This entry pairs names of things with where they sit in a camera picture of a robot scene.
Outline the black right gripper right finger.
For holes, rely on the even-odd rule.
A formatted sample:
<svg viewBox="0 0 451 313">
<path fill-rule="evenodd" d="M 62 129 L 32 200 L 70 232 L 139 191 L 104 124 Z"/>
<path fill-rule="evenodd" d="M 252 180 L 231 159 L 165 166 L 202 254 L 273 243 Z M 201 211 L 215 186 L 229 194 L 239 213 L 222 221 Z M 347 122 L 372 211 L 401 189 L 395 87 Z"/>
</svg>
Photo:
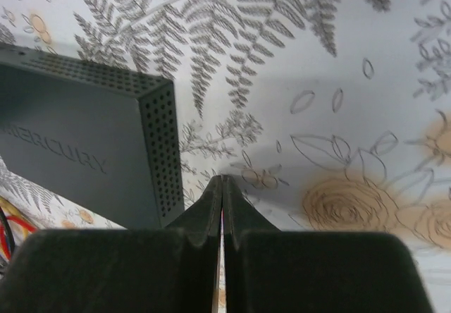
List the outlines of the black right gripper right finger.
<svg viewBox="0 0 451 313">
<path fill-rule="evenodd" d="M 229 312 L 431 312 L 414 261 L 387 233 L 281 231 L 222 178 Z"/>
</svg>

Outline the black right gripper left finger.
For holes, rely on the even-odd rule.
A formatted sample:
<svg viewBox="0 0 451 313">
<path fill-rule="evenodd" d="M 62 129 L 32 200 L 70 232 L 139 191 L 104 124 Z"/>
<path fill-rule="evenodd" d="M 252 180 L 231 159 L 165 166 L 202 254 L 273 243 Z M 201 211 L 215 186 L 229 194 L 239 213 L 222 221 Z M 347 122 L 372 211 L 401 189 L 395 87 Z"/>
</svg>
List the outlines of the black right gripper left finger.
<svg viewBox="0 0 451 313">
<path fill-rule="evenodd" d="M 216 312 L 222 179 L 159 230 L 32 234 L 1 280 L 2 312 Z"/>
</svg>

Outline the black network switch box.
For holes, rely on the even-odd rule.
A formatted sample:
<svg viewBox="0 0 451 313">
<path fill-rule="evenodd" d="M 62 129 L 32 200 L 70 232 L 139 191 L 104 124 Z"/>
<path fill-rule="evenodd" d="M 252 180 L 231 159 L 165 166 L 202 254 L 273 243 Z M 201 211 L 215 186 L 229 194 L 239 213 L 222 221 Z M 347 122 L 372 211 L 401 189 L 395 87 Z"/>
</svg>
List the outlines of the black network switch box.
<svg viewBox="0 0 451 313">
<path fill-rule="evenodd" d="M 166 78 L 2 44 L 1 156 L 125 228 L 163 228 L 184 210 Z"/>
</svg>

